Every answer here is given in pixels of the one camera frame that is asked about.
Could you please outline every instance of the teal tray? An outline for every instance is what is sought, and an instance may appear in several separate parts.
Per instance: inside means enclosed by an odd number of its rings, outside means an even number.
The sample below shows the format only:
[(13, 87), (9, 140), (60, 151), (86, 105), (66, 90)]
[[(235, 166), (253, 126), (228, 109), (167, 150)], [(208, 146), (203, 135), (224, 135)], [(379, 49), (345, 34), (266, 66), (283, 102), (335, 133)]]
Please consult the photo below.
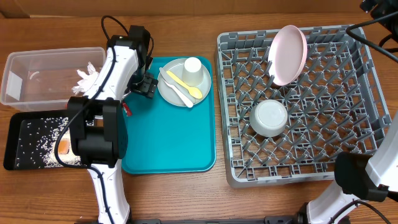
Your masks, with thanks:
[[(154, 58), (149, 69), (157, 78), (159, 68), (181, 57)], [(197, 57), (210, 72), (211, 63)], [(158, 90), (150, 100), (130, 94), (125, 102), (132, 116), (125, 117), (129, 144), (122, 168), (130, 174), (203, 172), (216, 161), (213, 83), (207, 97), (193, 108), (166, 102)]]

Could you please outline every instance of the wooden table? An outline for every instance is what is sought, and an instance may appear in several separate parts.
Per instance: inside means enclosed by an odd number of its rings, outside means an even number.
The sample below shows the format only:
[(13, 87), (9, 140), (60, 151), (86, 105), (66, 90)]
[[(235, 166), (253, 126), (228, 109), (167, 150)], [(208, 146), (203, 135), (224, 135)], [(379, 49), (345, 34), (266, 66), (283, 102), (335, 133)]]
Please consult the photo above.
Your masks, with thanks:
[[(370, 19), (365, 13), (351, 14), (264, 14), (227, 16), (120, 17), (128, 26), (145, 26), (155, 39), (153, 56), (201, 55), (214, 62), (216, 38), (222, 32), (354, 24)], [(116, 23), (107, 22), (108, 33), (124, 34)], [(105, 47), (100, 18), (2, 19), (0, 20), (0, 68), (11, 52)], [(379, 24), (366, 27), (366, 36), (377, 42), (388, 31)], [(398, 65), (371, 50), (390, 114), (398, 109)], [(123, 174), (124, 191), (134, 218), (161, 220), (263, 218), (292, 215), (304, 202), (321, 194), (330, 181), (306, 182), (273, 187), (232, 189), (224, 168), (221, 115), (215, 91), (217, 160), (208, 172), (196, 174)], [(4, 154), (10, 117), (16, 110), (0, 105), (0, 155)], [(398, 222), (398, 203), (372, 203)], [(382, 223), (366, 207), (351, 214), (353, 223)], [(93, 184), (85, 170), (49, 169), (9, 172), (0, 168), (0, 223), (73, 223), (96, 220), (98, 206)]]

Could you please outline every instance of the yellow spoon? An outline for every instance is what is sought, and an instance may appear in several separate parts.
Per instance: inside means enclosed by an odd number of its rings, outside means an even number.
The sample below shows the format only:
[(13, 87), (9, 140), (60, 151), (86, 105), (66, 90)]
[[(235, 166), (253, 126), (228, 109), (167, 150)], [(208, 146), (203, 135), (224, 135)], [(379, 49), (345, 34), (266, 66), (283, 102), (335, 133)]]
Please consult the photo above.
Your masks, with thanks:
[(166, 71), (166, 72), (167, 72), (168, 75), (170, 75), (170, 77), (172, 77), (172, 79), (174, 81), (176, 81), (182, 87), (186, 88), (191, 96), (193, 96), (193, 97), (195, 97), (196, 99), (199, 99), (199, 100), (203, 97), (201, 91), (198, 88), (190, 87), (187, 84), (185, 84), (183, 81), (181, 81), (181, 79), (179, 79), (179, 77), (174, 75), (174, 73), (172, 73), (170, 71)]

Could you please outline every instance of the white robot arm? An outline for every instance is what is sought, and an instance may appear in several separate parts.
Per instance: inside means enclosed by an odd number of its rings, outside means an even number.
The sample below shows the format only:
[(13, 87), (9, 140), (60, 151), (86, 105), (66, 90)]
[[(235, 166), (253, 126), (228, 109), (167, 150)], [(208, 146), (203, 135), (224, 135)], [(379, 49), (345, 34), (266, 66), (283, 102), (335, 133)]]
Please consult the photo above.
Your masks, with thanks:
[[(68, 102), (70, 117), (85, 110), (70, 126), (71, 143), (73, 152), (81, 157), (81, 163), (89, 167), (98, 201), (98, 223), (132, 222), (121, 174), (121, 159), (127, 149), (127, 130), (120, 104), (130, 92), (147, 98), (154, 96), (157, 80), (146, 73), (152, 61), (147, 55), (149, 40), (149, 32), (138, 26), (131, 26), (128, 36), (112, 36), (107, 44), (113, 46), (116, 61), (113, 62), (113, 50), (109, 47), (105, 64), (93, 86), (83, 98), (71, 98)], [(109, 73), (102, 91), (85, 108), (85, 103), (99, 91)], [(84, 120), (87, 117), (103, 119), (103, 127), (86, 126)]]
[[(382, 202), (386, 197), (398, 200), (398, 113), (386, 137), (371, 157), (344, 153), (335, 165), (335, 181), (307, 205), (307, 223), (327, 224), (353, 200)], [(338, 223), (356, 207), (352, 206), (336, 220)]]

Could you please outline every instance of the plastic bin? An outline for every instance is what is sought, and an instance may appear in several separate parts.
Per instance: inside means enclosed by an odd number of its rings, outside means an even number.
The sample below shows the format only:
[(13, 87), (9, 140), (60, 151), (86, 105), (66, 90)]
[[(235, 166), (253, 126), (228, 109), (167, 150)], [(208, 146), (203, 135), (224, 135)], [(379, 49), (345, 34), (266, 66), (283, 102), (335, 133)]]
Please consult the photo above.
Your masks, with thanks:
[(11, 53), (4, 69), (0, 102), (20, 111), (62, 110), (81, 80), (76, 70), (97, 71), (105, 62), (101, 47)]

